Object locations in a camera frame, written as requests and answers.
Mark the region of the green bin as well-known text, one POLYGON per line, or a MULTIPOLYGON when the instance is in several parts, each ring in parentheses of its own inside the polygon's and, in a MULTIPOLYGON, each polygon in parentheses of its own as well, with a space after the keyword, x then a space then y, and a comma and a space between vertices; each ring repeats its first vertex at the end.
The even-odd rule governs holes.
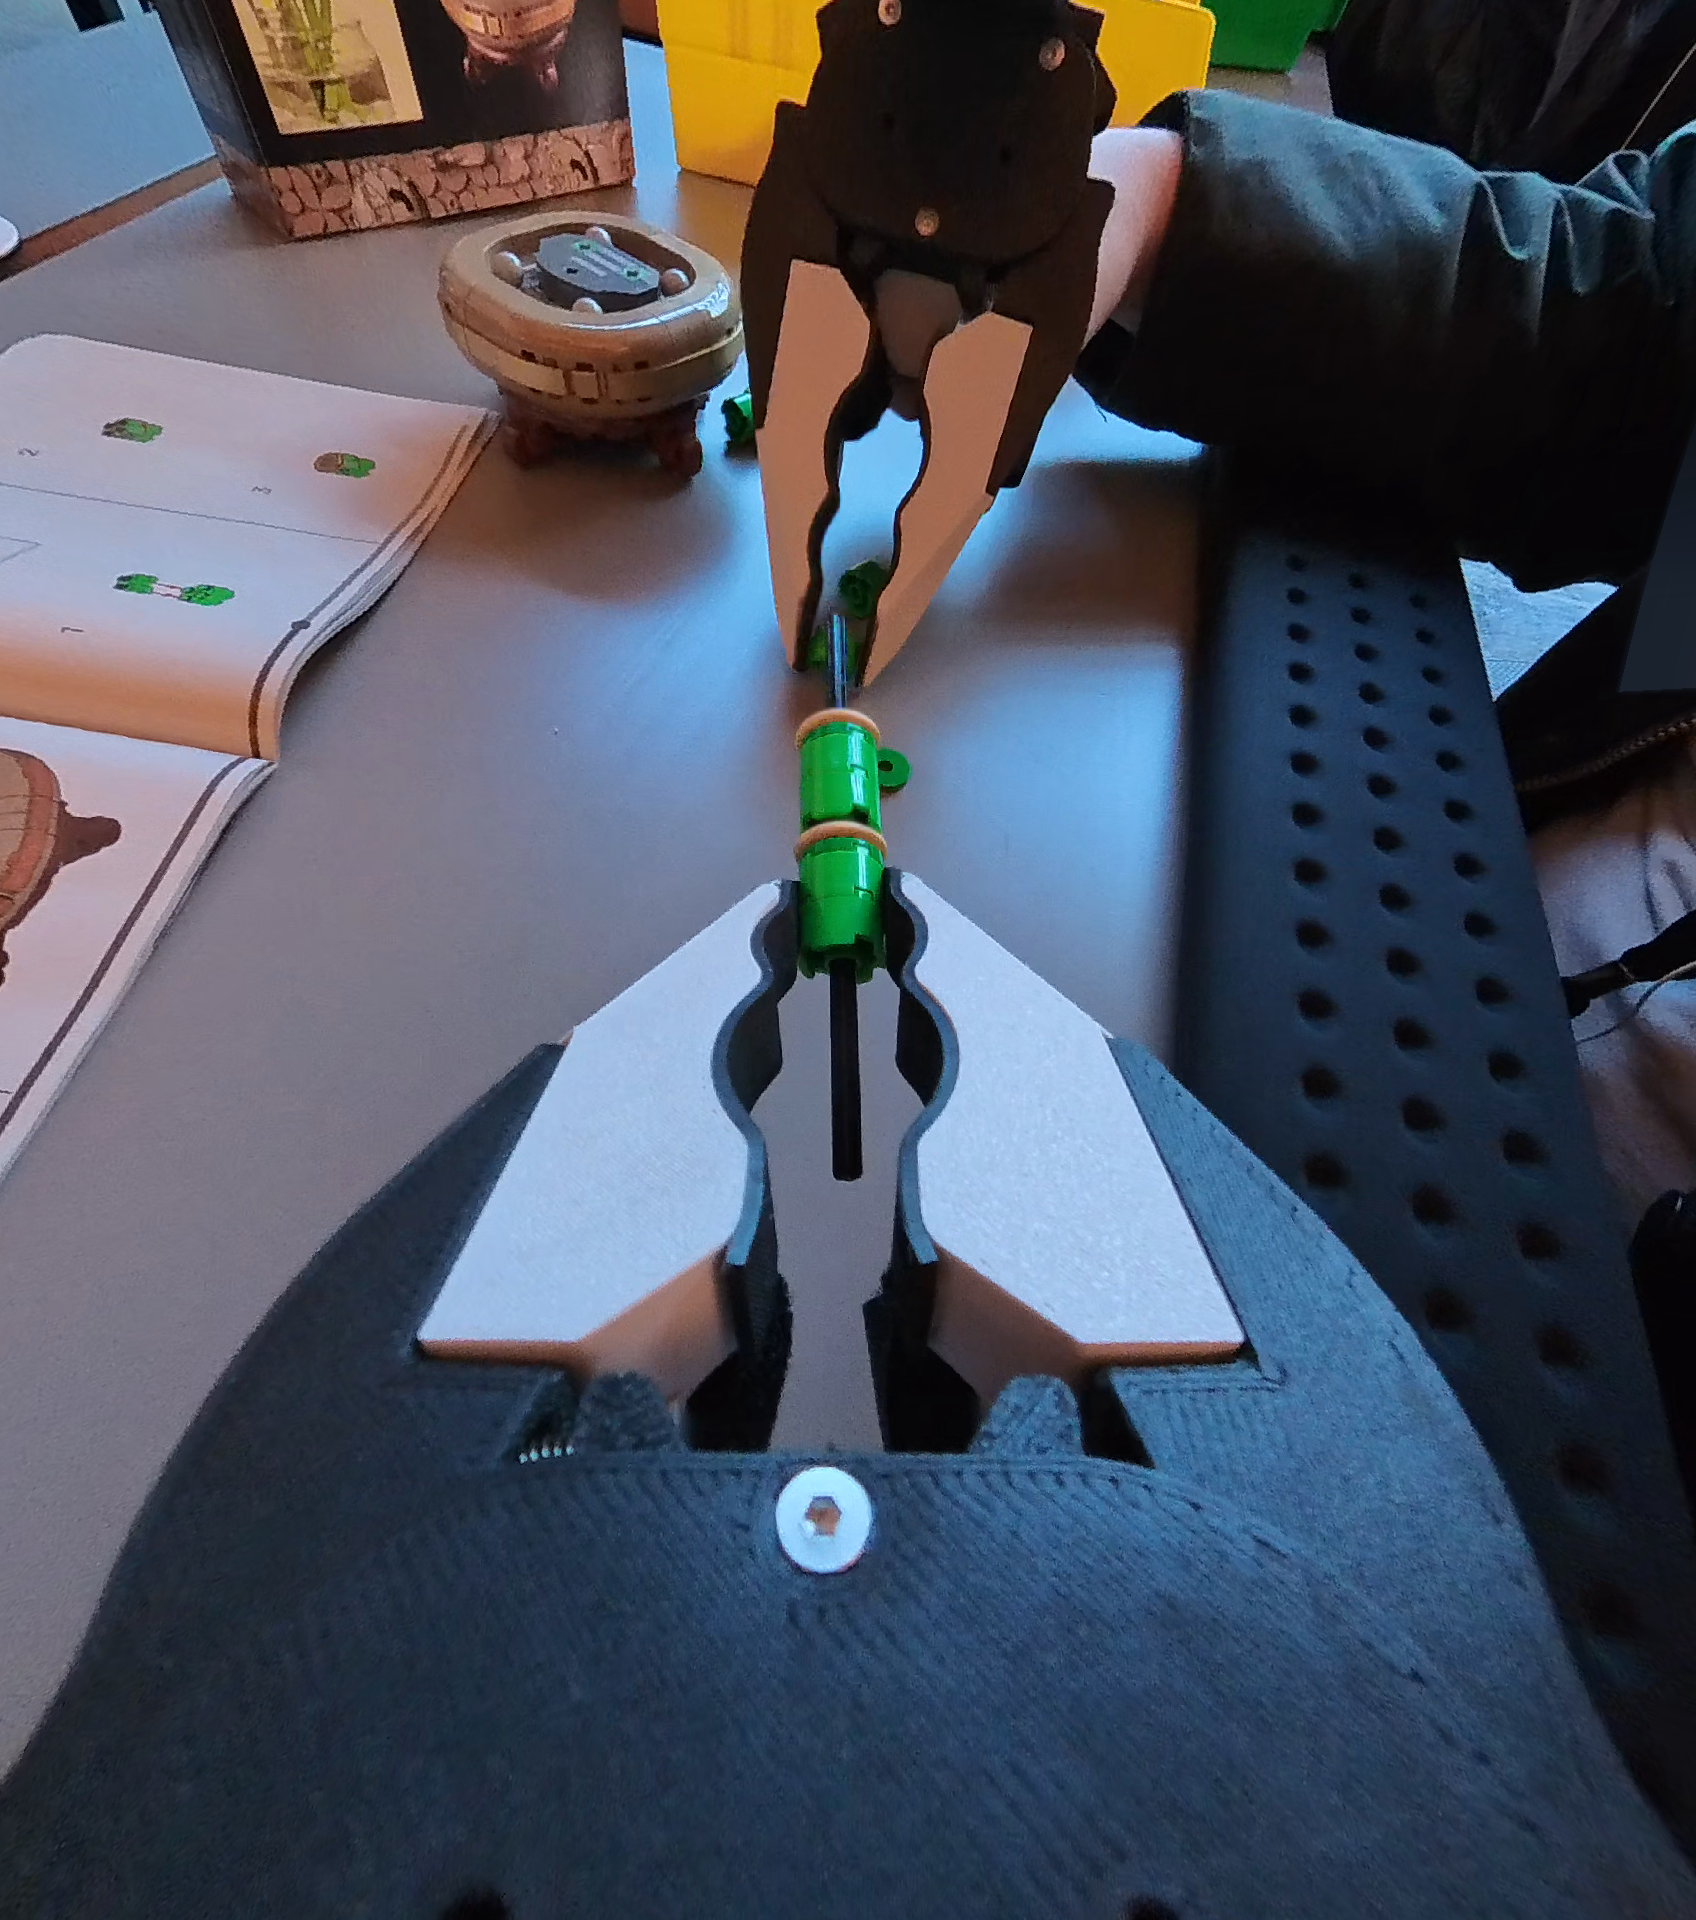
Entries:
POLYGON ((1331 33, 1348 2, 1210 0, 1210 64, 1257 74, 1293 71, 1315 36, 1331 33))

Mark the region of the black printed product box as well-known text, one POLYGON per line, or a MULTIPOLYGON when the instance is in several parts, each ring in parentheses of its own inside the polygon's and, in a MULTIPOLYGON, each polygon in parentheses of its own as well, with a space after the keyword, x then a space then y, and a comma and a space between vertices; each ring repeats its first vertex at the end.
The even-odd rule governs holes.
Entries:
POLYGON ((237 200, 286 238, 634 178, 617 2, 160 2, 237 200))

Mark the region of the person's grey shirt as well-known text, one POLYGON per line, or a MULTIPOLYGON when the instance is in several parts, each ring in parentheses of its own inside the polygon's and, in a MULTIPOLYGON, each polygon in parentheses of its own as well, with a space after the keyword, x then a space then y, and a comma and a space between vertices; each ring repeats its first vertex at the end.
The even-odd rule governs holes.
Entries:
MULTIPOLYGON (((1554 956, 1581 974, 1696 907, 1696 732, 1621 792, 1532 836, 1554 956)), ((1599 1152, 1636 1220, 1669 1187, 1696 1186, 1696 978, 1672 981, 1618 1031, 1633 995, 1574 1019, 1599 1152)))

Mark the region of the yellow plastic bin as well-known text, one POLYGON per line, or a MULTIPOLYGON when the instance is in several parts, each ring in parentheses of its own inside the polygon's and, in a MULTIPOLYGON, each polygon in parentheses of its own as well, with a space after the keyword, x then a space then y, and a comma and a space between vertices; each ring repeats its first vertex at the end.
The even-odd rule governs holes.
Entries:
MULTIPOLYGON (((804 102, 821 58, 817 2, 661 2, 658 24, 678 164, 755 184, 782 99, 804 102)), ((1206 83, 1216 15, 1194 2, 1094 2, 1098 58, 1114 90, 1113 121, 1206 83)))

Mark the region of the open instruction booklet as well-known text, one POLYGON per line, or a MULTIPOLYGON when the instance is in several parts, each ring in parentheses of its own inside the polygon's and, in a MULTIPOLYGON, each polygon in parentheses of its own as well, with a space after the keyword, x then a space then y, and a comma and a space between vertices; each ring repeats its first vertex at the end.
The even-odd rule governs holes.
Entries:
POLYGON ((68 336, 0 356, 0 1181, 269 778, 299 674, 494 426, 68 336))

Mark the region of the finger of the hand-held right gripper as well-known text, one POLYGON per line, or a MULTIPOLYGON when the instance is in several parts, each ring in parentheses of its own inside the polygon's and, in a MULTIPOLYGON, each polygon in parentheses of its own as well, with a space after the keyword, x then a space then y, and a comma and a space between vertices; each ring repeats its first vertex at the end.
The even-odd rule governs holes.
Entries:
POLYGON ((768 578, 793 670, 809 658, 822 540, 840 500, 840 415, 877 347, 875 319, 853 283, 831 263, 794 259, 763 400, 768 578))
POLYGON ((988 309, 932 347, 922 381, 922 463, 895 518, 893 573, 869 621, 864 683, 903 650, 993 505, 991 474, 1029 340, 1029 324, 988 309))

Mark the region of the person's right hand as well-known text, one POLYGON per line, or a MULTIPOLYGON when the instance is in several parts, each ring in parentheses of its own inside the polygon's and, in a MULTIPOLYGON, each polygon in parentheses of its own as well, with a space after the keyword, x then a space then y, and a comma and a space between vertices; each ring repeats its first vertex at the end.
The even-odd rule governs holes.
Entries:
POLYGON ((1184 142, 1173 128, 1111 128, 1094 138, 1089 176, 1114 197, 1100 231, 1089 340, 1111 321, 1138 321, 1171 231, 1182 159, 1184 142))

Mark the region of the person's dark jacket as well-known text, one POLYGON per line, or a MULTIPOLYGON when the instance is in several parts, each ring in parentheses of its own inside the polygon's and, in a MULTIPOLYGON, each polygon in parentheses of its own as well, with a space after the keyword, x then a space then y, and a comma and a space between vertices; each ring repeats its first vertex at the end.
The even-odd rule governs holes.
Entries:
MULTIPOLYGON (((1346 119, 1570 181, 1696 119, 1696 2, 1348 4, 1326 66, 1346 119)), ((1531 824, 1696 734, 1696 687, 1618 690, 1640 595, 1618 588, 1496 703, 1531 824)))

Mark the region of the brown brick-built pot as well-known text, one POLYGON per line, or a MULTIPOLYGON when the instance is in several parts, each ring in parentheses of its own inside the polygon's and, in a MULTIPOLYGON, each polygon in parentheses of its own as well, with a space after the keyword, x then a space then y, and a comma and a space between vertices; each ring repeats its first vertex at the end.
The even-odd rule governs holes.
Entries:
POLYGON ((520 465, 611 441, 678 479, 702 467, 700 411, 742 349, 717 253, 622 214, 538 211, 455 242, 437 297, 452 344, 497 383, 520 465))

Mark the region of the grey desk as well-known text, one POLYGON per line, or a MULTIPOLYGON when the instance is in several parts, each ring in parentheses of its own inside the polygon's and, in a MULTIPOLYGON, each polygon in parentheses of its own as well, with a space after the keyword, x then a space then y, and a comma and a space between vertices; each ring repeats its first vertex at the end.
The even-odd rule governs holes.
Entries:
MULTIPOLYGON (((855 696, 919 875, 1100 1021, 1177 1186, 1205 463, 1069 380, 855 696)), ((294 677, 118 1010, 0 1180, 0 1915, 1018 1911, 1182 1899, 1220 1546, 1126 1462, 1119 1369, 1029 1373, 1059 1455, 866 1447, 903 989, 777 999, 745 1342, 638 1372, 419 1328, 575 1028, 794 895, 763 449, 670 482, 491 443, 294 677)), ((793 898, 793 948, 797 904, 793 898)))

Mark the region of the black perforated rubber mat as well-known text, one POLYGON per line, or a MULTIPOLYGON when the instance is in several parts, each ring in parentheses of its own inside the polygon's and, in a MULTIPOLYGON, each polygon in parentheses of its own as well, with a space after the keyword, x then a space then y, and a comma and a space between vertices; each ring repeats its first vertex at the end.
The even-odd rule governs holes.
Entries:
POLYGON ((1460 564, 1202 491, 1173 1068, 1420 1332, 1696 1866, 1696 1537, 1460 564))

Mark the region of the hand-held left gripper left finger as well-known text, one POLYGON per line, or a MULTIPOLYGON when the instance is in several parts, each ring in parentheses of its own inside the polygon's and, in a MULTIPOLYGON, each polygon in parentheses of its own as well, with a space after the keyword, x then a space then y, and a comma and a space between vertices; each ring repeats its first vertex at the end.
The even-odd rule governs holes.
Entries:
POLYGON ((641 1373, 687 1403, 740 1352, 729 1283, 766 1223, 748 1109, 793 966, 771 879, 572 1030, 419 1326, 429 1356, 641 1373))

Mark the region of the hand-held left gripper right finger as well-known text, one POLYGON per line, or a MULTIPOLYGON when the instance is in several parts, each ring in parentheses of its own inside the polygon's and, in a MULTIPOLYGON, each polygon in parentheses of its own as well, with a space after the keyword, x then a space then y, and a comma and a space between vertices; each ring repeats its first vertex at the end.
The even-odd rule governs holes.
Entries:
POLYGON ((1100 1019, 891 870, 903 1140, 869 1303, 884 1405, 988 1405, 1026 1376, 1223 1364, 1247 1334, 1100 1019))

